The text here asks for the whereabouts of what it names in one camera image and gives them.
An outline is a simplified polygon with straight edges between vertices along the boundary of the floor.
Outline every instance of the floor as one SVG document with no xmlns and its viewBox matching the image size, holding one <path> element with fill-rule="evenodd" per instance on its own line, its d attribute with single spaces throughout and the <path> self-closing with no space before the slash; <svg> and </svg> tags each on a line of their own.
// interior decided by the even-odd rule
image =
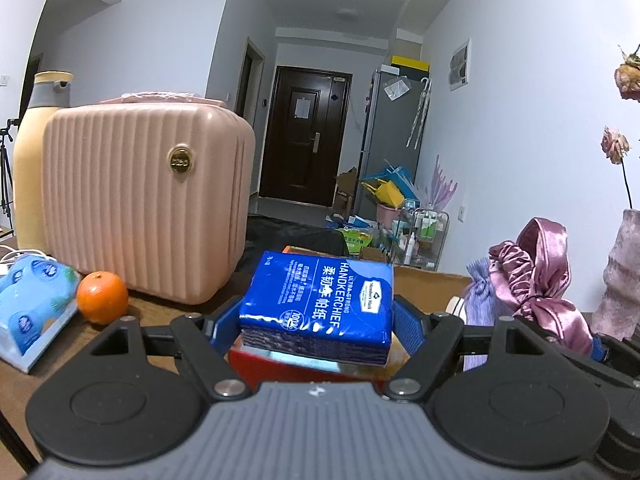
<svg viewBox="0 0 640 480">
<path fill-rule="evenodd" d="M 299 204 L 297 202 L 285 202 L 275 198 L 258 198 L 257 195 L 252 195 L 249 198 L 249 213 L 313 227 L 324 227 L 329 208 Z"/>
</svg>

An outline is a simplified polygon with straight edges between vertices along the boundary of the dried rose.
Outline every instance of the dried rose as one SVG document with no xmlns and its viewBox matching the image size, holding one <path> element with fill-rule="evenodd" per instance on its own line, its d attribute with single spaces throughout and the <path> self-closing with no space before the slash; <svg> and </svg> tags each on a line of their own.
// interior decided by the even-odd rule
<svg viewBox="0 0 640 480">
<path fill-rule="evenodd" d="M 622 57 L 625 62 L 616 69 L 615 78 L 620 96 L 623 99 L 633 99 L 640 102 L 640 45 L 633 54 L 625 54 Z"/>
<path fill-rule="evenodd" d="M 622 157 L 631 149 L 626 137 L 619 130 L 614 130 L 608 126 L 604 128 L 604 135 L 600 145 L 612 164 L 622 164 Z"/>
</svg>

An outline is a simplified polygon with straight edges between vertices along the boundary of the beige vase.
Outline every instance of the beige vase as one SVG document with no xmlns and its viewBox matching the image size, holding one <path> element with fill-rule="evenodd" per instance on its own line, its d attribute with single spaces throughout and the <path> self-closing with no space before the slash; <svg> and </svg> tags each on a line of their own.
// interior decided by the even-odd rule
<svg viewBox="0 0 640 480">
<path fill-rule="evenodd" d="M 631 337 L 640 319 L 640 211 L 624 212 L 602 277 L 607 290 L 591 318 L 591 331 Z"/>
<path fill-rule="evenodd" d="M 71 80 L 67 72 L 36 74 L 29 107 L 14 147 L 15 234 L 21 249 L 49 253 L 42 207 L 42 136 L 60 108 L 69 108 Z"/>
</svg>

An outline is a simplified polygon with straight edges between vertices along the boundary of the metal screw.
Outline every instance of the metal screw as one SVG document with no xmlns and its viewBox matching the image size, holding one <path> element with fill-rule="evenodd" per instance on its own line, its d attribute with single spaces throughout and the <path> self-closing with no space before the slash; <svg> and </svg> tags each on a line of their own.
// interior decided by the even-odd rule
<svg viewBox="0 0 640 480">
<path fill-rule="evenodd" d="M 394 379 L 389 383 L 389 389 L 396 395 L 413 395 L 420 391 L 420 383 L 415 379 Z"/>
<path fill-rule="evenodd" d="M 224 381 L 216 383 L 213 389 L 223 397 L 235 397 L 244 393 L 246 385 L 237 379 L 225 379 Z"/>
</svg>

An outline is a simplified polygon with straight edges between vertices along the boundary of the tripod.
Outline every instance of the tripod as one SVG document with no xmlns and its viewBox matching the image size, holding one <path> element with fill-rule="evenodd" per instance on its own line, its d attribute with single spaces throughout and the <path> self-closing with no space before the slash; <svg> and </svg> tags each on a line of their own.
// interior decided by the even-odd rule
<svg viewBox="0 0 640 480">
<path fill-rule="evenodd" d="M 14 203 L 14 178 L 11 174 L 11 164 L 6 149 L 5 139 L 9 137 L 10 142 L 14 142 L 14 138 L 9 133 L 12 126 L 19 126 L 20 119 L 8 119 L 6 128 L 0 128 L 0 209 L 9 220 L 10 231 L 0 235 L 0 238 L 6 238 L 14 235 L 14 221 L 11 214 L 11 205 Z"/>
</svg>

